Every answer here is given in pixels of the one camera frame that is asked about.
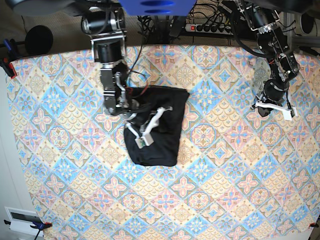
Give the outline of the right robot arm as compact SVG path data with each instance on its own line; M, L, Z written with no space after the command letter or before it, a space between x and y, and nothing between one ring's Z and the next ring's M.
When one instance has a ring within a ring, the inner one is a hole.
M135 121L138 114L148 112L149 108L136 100L133 89L126 84L132 71L125 61L125 16L119 3L109 0L8 0L6 4L16 14L23 16L45 16L58 11L65 11L70 16L81 16L81 30L90 36L92 58L102 64L100 82L106 113L127 121L126 127L135 135L138 148L154 143L151 131L159 125L159 119L166 108L159 107L146 120L147 125L137 129Z

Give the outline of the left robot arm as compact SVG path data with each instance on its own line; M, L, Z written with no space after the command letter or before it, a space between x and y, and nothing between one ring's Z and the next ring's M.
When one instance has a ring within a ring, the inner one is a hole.
M265 58L270 67L267 80L255 96L252 110L261 117L271 111L280 111L286 121L298 115L297 109L289 102L290 81L300 71L288 38L278 25L279 12L304 14L316 6L314 0L237 0L237 10L230 14L231 31L237 43L250 54ZM239 39L236 24L244 17L248 28L256 34L259 52L252 50Z

